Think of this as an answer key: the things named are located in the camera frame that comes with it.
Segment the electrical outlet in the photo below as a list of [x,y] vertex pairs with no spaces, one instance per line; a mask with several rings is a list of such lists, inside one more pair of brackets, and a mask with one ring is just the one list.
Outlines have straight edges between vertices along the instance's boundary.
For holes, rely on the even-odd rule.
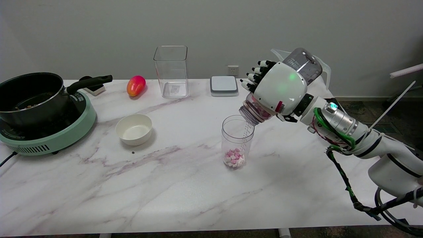
[[239,66],[238,65],[228,65],[228,75],[238,76]]

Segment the clear plastic cup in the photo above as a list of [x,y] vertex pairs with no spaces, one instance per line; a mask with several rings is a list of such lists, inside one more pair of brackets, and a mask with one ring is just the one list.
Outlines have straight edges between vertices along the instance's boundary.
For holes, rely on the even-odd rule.
[[222,123],[222,158],[231,169],[245,166],[250,152],[254,126],[241,115],[227,117]]
[[162,97],[181,98],[189,93],[186,46],[159,46],[154,54]]

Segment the mint green induction cooker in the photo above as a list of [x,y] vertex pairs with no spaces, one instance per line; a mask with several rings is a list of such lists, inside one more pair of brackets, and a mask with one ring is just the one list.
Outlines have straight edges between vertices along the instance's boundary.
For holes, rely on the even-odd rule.
[[94,124],[96,111],[87,95],[71,95],[66,113],[38,128],[20,130],[0,119],[0,141],[20,155],[56,154],[81,139]]

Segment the black pot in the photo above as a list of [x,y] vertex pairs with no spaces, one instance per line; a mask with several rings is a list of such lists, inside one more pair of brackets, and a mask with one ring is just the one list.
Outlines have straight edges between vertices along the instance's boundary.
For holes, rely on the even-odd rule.
[[0,83],[0,118],[12,127],[36,127],[62,116],[78,89],[111,82],[111,75],[63,86],[53,73],[31,73]]

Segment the candy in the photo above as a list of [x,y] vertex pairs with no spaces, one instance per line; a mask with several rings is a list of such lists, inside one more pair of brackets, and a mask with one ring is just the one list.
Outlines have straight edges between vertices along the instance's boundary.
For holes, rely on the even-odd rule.
[[230,168],[240,168],[245,163],[244,153],[238,148],[230,149],[225,153],[223,162]]

